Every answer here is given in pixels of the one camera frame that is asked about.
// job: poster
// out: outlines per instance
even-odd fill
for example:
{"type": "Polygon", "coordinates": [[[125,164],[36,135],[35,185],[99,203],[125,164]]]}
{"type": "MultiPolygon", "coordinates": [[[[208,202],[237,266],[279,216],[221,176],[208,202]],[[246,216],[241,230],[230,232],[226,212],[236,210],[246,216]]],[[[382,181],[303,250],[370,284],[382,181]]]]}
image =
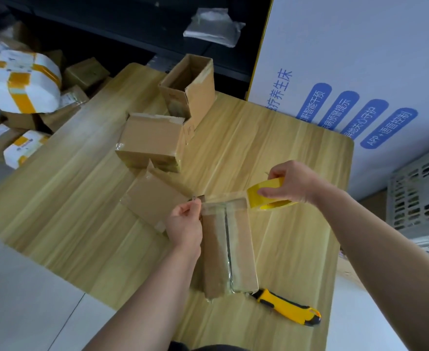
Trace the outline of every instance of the poster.
{"type": "Polygon", "coordinates": [[[248,101],[354,140],[348,192],[429,151],[429,0],[273,0],[248,101]]]}

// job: blue rounded rectangle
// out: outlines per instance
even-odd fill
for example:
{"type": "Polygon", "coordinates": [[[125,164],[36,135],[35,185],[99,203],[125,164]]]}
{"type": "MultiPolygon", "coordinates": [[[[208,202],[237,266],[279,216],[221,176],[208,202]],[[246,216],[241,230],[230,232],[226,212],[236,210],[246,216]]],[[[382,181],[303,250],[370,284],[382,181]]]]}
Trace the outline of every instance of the blue rounded rectangle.
{"type": "Polygon", "coordinates": [[[296,118],[301,121],[310,123],[312,119],[317,115],[320,108],[322,108],[328,96],[331,94],[331,86],[319,82],[314,85],[304,104],[300,108],[300,111],[296,118]]]}
{"type": "Polygon", "coordinates": [[[374,99],[367,102],[365,106],[356,114],[354,118],[341,131],[351,139],[357,138],[367,129],[386,109],[388,102],[385,100],[374,99]]]}
{"type": "Polygon", "coordinates": [[[413,108],[397,109],[380,126],[361,141],[361,147],[365,149],[377,149],[416,117],[417,111],[413,108]]]}
{"type": "Polygon", "coordinates": [[[359,101],[357,92],[341,92],[320,123],[318,123],[318,126],[329,130],[335,129],[357,101],[359,101]]]}

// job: person's right arm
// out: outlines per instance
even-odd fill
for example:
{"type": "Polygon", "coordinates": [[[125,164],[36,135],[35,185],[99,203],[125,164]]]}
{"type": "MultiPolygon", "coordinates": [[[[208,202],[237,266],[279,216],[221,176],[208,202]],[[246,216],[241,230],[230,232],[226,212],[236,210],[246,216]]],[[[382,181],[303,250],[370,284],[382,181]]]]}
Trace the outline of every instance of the person's right arm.
{"type": "Polygon", "coordinates": [[[406,347],[429,350],[429,255],[306,165],[276,165],[268,178],[282,176],[282,187],[258,193],[315,205],[406,347]]]}

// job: wood grain surface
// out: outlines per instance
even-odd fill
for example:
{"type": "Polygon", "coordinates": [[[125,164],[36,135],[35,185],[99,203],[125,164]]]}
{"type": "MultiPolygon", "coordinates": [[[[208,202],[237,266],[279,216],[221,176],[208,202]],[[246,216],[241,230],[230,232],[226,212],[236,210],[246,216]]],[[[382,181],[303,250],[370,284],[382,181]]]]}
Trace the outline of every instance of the wood grain surface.
{"type": "MultiPolygon", "coordinates": [[[[128,65],[0,186],[0,238],[115,309],[169,246],[119,203],[134,173],[114,152],[125,111],[167,112],[157,87],[164,76],[128,65]]],[[[346,188],[352,149],[343,135],[218,93],[186,147],[182,173],[171,175],[199,195],[233,192],[297,159],[346,188]]],[[[174,338],[189,347],[324,350],[339,249],[327,222],[297,204],[251,211],[250,223],[260,287],[316,307],[321,325],[294,324],[242,294],[208,303],[192,290],[174,338]]]]}

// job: yellow utility knife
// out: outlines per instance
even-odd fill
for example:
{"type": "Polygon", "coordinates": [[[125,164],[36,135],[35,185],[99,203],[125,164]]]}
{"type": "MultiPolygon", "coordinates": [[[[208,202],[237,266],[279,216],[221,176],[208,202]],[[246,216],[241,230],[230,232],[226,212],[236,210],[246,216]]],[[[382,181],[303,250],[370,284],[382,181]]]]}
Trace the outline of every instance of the yellow utility knife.
{"type": "Polygon", "coordinates": [[[250,295],[253,296],[258,303],[273,308],[276,312],[296,323],[314,326],[320,324],[322,320],[322,316],[318,310],[288,301],[267,289],[259,289],[258,292],[251,293],[250,295]]]}

